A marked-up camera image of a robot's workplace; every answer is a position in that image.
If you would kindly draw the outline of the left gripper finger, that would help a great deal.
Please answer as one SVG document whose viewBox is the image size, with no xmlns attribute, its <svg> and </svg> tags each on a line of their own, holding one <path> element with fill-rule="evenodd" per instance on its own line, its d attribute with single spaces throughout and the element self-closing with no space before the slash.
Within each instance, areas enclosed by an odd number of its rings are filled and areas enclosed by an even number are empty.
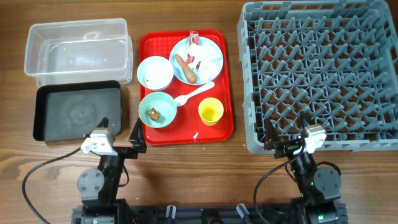
<svg viewBox="0 0 398 224">
<path fill-rule="evenodd" d="M 109 124 L 109 119 L 107 117 L 104 117 L 99 123 L 98 125 L 95 127 L 96 128 L 108 128 L 108 124 Z M 91 133 L 88 134 L 84 134 L 83 137 L 84 138 L 88 138 L 90 136 Z"/>
<path fill-rule="evenodd" d="M 129 137 L 129 142 L 132 144 L 133 148 L 146 148 L 146 141 L 144 139 L 144 132 L 142 128 L 142 120 L 137 119 L 132 132 Z"/>
</svg>

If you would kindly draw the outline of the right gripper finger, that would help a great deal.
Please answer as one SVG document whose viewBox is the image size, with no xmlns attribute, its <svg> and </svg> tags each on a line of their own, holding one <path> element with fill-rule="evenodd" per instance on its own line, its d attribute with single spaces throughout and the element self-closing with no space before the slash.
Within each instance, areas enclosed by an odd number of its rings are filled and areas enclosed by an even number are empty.
<svg viewBox="0 0 398 224">
<path fill-rule="evenodd" d="M 303 128 L 314 125 L 314 121 L 310 119 L 303 111 L 300 112 L 299 117 Z"/>
<path fill-rule="evenodd" d="M 264 128 L 266 130 L 264 149 L 277 149 L 280 144 L 280 139 L 278 137 L 278 134 L 276 133 L 274 125 L 269 119 L 265 120 Z"/>
</svg>

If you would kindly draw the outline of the brown food scrap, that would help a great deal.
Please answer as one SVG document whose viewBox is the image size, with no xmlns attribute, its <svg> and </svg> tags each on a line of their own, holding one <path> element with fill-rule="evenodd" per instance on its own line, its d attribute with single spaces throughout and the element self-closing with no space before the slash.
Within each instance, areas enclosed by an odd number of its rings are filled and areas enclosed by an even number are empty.
<svg viewBox="0 0 398 224">
<path fill-rule="evenodd" d="M 160 113 L 155 109 L 151 108 L 147 111 L 149 118 L 153 121 L 158 121 L 160 118 Z"/>
</svg>

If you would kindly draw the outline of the teal green bowl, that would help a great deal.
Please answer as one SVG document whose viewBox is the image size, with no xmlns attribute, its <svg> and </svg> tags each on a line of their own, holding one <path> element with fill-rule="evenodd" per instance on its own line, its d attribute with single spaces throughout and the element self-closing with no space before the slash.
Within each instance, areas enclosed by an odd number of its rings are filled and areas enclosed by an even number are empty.
<svg viewBox="0 0 398 224">
<path fill-rule="evenodd" d="M 149 112 L 156 110 L 158 120 L 153 120 Z M 164 128 L 176 117 L 177 105 L 174 99 L 164 92 L 153 92 L 145 96 L 139 104 L 139 117 L 142 122 L 151 128 Z"/>
</svg>

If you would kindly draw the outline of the white rice pile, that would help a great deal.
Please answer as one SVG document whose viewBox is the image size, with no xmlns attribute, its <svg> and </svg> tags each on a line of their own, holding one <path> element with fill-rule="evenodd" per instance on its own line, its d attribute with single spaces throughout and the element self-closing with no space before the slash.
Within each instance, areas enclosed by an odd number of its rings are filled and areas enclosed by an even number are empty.
<svg viewBox="0 0 398 224">
<path fill-rule="evenodd" d="M 148 88 L 160 89 L 169 83 L 169 75 L 156 68 L 148 68 L 143 76 L 143 82 Z"/>
</svg>

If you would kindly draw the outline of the yellow plastic cup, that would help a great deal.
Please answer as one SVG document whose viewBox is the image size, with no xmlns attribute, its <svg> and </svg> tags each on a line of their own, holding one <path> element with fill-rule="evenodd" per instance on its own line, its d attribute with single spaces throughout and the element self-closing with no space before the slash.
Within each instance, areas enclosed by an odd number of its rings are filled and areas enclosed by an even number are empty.
<svg viewBox="0 0 398 224">
<path fill-rule="evenodd" d="M 222 118 L 224 106 L 217 98 L 205 98 L 198 105 L 198 113 L 205 125 L 214 126 Z"/>
</svg>

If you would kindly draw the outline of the light blue bowl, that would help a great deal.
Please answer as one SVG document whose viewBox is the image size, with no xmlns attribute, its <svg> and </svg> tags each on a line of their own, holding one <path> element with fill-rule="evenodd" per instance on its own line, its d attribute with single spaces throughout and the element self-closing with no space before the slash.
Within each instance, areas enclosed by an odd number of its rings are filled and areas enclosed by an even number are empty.
<svg viewBox="0 0 398 224">
<path fill-rule="evenodd" d="M 144 59 L 137 68 L 139 83 L 152 91 L 165 90 L 172 82 L 174 68 L 169 60 L 161 56 Z"/>
</svg>

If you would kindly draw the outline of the orange carrot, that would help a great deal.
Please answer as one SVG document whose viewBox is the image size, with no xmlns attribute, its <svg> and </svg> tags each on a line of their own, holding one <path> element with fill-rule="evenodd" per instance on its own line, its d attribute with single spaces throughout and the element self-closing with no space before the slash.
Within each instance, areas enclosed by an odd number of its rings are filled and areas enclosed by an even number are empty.
<svg viewBox="0 0 398 224">
<path fill-rule="evenodd" d="M 180 65 L 183 74 L 185 75 L 185 78 L 187 79 L 187 82 L 194 84 L 197 82 L 197 76 L 193 72 L 193 70 L 188 66 L 188 64 L 179 56 L 178 54 L 175 54 L 175 59 Z"/>
</svg>

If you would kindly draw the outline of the white tissue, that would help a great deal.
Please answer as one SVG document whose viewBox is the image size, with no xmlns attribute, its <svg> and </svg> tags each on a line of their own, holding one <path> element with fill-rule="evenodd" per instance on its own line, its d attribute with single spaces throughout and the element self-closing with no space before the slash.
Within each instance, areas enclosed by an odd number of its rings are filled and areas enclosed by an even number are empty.
<svg viewBox="0 0 398 224">
<path fill-rule="evenodd" d="M 200 80 L 202 83 L 211 81 L 220 73 L 221 61 L 222 56 L 220 54 L 211 54 L 200 62 L 198 74 L 200 75 Z"/>
<path fill-rule="evenodd" d="M 188 48 L 189 56 L 193 57 L 193 61 L 188 64 L 191 69 L 195 69 L 197 65 L 203 60 L 204 58 L 204 47 L 197 44 L 192 44 Z"/>
</svg>

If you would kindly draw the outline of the red snack wrapper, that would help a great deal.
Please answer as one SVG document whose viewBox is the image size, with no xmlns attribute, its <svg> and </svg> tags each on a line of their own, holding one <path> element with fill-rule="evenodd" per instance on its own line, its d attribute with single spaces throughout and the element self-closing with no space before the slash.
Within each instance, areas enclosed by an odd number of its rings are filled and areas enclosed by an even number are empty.
<svg viewBox="0 0 398 224">
<path fill-rule="evenodd" d="M 192 44 L 197 44 L 199 45 L 199 32 L 195 30 L 190 31 L 189 35 L 189 46 Z M 190 53 L 187 54 L 187 61 L 186 63 L 192 63 L 194 61 L 194 56 L 192 56 Z"/>
</svg>

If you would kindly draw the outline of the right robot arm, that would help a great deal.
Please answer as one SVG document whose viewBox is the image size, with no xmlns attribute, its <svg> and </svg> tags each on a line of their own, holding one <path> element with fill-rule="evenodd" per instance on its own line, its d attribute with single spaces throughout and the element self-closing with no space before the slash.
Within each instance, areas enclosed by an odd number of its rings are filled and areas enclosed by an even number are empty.
<svg viewBox="0 0 398 224">
<path fill-rule="evenodd" d="M 341 171 L 331 162 L 315 162 L 312 154 L 323 146 L 325 129 L 300 113 L 302 132 L 299 138 L 280 140 L 269 119 L 264 122 L 266 140 L 264 149 L 274 151 L 276 159 L 286 157 L 287 161 L 269 171 L 260 181 L 281 167 L 290 166 L 300 197 L 292 199 L 287 212 L 289 223 L 346 223 L 345 205 L 341 198 Z"/>
</svg>

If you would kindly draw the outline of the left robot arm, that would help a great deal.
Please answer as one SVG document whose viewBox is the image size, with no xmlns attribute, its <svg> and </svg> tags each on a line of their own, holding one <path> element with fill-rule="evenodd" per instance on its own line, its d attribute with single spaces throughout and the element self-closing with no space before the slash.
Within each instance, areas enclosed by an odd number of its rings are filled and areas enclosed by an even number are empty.
<svg viewBox="0 0 398 224">
<path fill-rule="evenodd" d="M 147 149 L 144 140 L 142 120 L 137 119 L 130 134 L 129 147 L 115 146 L 115 136 L 108 128 L 109 120 L 104 117 L 89 133 L 81 145 L 85 154 L 93 153 L 100 157 L 95 169 L 87 169 L 78 178 L 77 187 L 81 193 L 82 209 L 74 210 L 72 223 L 138 223 L 125 199 L 117 199 L 117 192 L 123 184 L 121 175 L 126 171 L 124 161 L 137 159 L 139 153 Z"/>
</svg>

